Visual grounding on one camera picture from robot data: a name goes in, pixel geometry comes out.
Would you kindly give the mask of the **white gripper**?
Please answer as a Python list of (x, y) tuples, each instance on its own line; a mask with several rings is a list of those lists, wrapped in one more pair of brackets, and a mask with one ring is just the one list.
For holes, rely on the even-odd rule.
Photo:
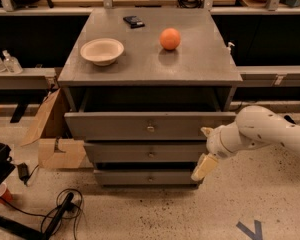
[(202, 127), (209, 154), (202, 154), (191, 175), (193, 181), (203, 180), (218, 165), (218, 159), (227, 159), (237, 153), (237, 127), (221, 125), (217, 128)]

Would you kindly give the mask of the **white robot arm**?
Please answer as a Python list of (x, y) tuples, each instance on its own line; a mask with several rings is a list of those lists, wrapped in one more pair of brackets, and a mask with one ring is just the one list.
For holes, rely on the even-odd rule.
[(208, 154), (202, 154), (191, 175), (193, 181), (203, 180), (220, 159), (227, 159), (239, 151), (279, 144), (300, 158), (300, 125), (261, 106), (243, 108), (234, 121), (217, 128), (202, 127), (207, 138)]

